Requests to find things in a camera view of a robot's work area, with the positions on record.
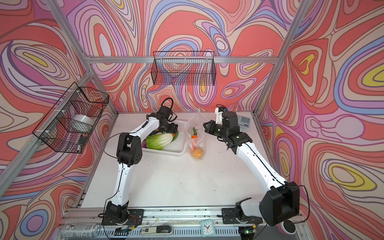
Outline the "clear zip top bag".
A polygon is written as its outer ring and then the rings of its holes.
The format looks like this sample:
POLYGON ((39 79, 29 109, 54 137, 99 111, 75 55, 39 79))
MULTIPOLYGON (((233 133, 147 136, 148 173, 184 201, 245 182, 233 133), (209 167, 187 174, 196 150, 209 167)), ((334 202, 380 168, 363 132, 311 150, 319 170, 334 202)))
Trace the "clear zip top bag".
POLYGON ((189 147, 190 155, 195 160, 202 160, 205 153, 206 133, 203 124, 207 121, 208 119, 198 110, 186 124, 185 139, 189 147))

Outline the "orange carrot toy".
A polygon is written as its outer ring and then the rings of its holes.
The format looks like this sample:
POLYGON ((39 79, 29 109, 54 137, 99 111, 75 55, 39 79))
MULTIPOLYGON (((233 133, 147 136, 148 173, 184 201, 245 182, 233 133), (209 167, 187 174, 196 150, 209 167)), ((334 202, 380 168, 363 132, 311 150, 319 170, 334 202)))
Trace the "orange carrot toy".
POLYGON ((193 127, 193 135, 191 138, 193 140, 193 149, 195 149, 198 142, 198 130, 195 127, 193 127))

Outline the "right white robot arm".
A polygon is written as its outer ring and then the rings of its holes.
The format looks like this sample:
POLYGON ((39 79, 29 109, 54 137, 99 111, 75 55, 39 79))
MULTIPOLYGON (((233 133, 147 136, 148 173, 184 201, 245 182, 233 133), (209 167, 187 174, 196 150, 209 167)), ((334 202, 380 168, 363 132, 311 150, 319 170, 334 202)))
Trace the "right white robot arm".
POLYGON ((242 222, 247 218, 262 218, 269 226, 288 222, 300 212, 300 187, 288 182, 257 150, 251 137, 240 130, 238 116, 223 105, 215 109, 216 119, 203 124, 205 133, 220 142, 248 166, 262 186, 260 201, 247 198, 235 204, 235 217, 242 222))

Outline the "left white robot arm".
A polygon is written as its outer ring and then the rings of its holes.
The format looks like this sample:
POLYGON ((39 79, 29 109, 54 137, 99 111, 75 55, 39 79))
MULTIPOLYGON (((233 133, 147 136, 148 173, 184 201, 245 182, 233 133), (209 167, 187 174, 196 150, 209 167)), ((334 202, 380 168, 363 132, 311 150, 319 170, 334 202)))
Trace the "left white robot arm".
POLYGON ((157 112, 146 115, 146 120, 128 133, 118 134, 116 159, 119 163, 118 178, 114 194, 105 201, 103 226, 126 225, 130 213, 128 210, 129 191, 133 171, 143 157, 143 146, 161 151, 178 135, 177 116, 173 112, 174 100, 166 98, 157 112))

